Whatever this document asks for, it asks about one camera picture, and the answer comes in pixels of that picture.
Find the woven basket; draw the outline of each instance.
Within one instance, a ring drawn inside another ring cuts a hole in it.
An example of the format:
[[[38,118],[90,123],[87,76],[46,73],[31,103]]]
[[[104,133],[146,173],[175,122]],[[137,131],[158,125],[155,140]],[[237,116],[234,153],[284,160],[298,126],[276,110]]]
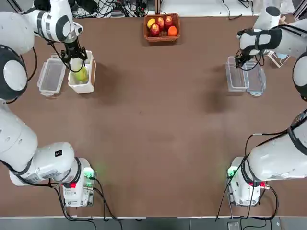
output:
[[[157,21],[158,17],[162,17],[165,21],[167,16],[172,16],[173,25],[177,28],[177,36],[167,36],[167,30],[163,30],[163,31],[160,31],[159,36],[150,37],[150,32],[149,32],[149,29],[147,28],[148,21],[151,18],[154,18]],[[174,42],[174,41],[176,41],[178,38],[180,38],[180,19],[179,19],[179,15],[176,14],[176,13],[146,15],[144,17],[144,38],[149,42]]]

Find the robotic arm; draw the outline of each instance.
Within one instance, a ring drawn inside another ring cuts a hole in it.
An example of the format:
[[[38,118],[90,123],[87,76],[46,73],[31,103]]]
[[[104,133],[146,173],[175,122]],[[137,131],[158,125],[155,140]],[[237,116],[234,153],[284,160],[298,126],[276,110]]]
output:
[[[240,39],[241,54],[236,57],[236,65],[237,67],[242,67],[253,56],[262,54],[267,50],[296,57],[297,61],[293,69],[293,82],[301,97],[306,100],[307,19],[289,25],[278,25],[279,10],[272,6],[267,8],[271,10],[267,9],[265,13],[259,16],[253,29],[245,29],[237,33],[237,37]]]
[[[84,158],[75,158],[67,142],[37,147],[36,134],[7,107],[5,100],[21,96],[27,86],[25,65],[20,57],[34,46],[34,36],[63,42],[64,63],[71,60],[77,72],[87,59],[78,35],[83,28],[72,21],[67,0],[50,0],[51,11],[30,9],[23,14],[0,12],[0,162],[10,170],[18,186],[36,185],[46,179],[63,184],[67,206],[92,203],[94,171]]]
[[[237,33],[241,53],[236,56],[236,66],[242,67],[246,61],[263,54],[265,50],[294,56],[297,61],[293,69],[293,82],[301,97],[307,100],[307,19],[279,26],[276,17],[279,18],[280,14],[270,12],[266,9],[253,29]],[[261,182],[307,177],[306,120],[307,112],[304,111],[285,131],[253,148],[246,158],[236,157],[233,160],[228,169],[230,178],[233,176],[229,191],[233,204],[256,205],[260,189],[264,188],[260,186]]]
[[[21,96],[27,85],[25,65],[21,54],[34,46],[34,36],[53,42],[62,42],[66,51],[61,59],[72,71],[78,72],[87,59],[84,47],[80,47],[78,36],[81,25],[72,20],[67,0],[50,0],[50,12],[31,8],[20,14],[0,12],[0,98],[9,100]]]

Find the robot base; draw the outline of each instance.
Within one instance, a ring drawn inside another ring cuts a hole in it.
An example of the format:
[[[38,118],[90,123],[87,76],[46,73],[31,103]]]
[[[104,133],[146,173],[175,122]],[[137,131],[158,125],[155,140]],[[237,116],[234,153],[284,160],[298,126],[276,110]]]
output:
[[[243,157],[236,157],[227,172],[227,183],[230,177],[233,175],[234,171],[237,170],[241,164]],[[234,175],[229,188],[228,188],[228,198],[230,204],[235,206],[255,206],[258,204],[260,196],[260,186],[254,187],[246,183],[242,176],[241,168]]]
[[[94,171],[86,159],[79,158],[79,160],[81,163],[81,175],[78,182],[71,188],[63,186],[65,206],[67,207],[93,206],[94,203],[94,180],[86,177],[89,171],[95,176]]]

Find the table surface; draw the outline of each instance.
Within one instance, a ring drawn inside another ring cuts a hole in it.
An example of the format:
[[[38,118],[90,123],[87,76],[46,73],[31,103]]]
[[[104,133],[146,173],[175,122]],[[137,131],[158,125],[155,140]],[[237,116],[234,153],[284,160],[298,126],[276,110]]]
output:
[[[181,38],[168,46],[144,40],[142,19],[78,21],[80,43],[97,62],[94,93],[78,95],[65,79],[56,98],[40,95],[39,70],[52,49],[38,38],[38,72],[10,108],[36,132],[39,146],[68,141],[77,157],[89,160],[115,215],[215,216],[226,170],[244,155],[247,137],[284,130],[306,105],[292,82],[294,59],[281,69],[266,60],[261,97],[227,92],[225,62],[238,50],[236,32],[254,21],[182,18]],[[33,53],[24,59],[31,72]],[[262,140],[255,137],[248,148]],[[4,166],[0,181],[0,216],[62,216],[52,189],[17,187]],[[279,196],[278,215],[307,215],[307,180],[270,184]],[[267,192],[251,215],[273,210]],[[102,216],[101,199],[70,213]],[[245,207],[234,209],[246,214]],[[227,198],[221,215],[230,215]]]

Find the lemon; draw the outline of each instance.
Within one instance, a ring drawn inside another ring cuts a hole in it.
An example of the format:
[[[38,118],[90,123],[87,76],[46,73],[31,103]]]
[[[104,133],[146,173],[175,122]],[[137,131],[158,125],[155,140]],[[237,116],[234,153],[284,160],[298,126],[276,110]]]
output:
[[[87,70],[84,66],[81,68],[81,70],[79,72],[73,73],[73,74],[74,74],[75,78],[78,81],[81,81],[83,84],[88,82]]]
[[[154,18],[149,19],[149,21],[148,21],[148,23],[147,23],[148,29],[150,29],[150,27],[151,27],[153,24],[155,24],[155,19],[154,19]]]

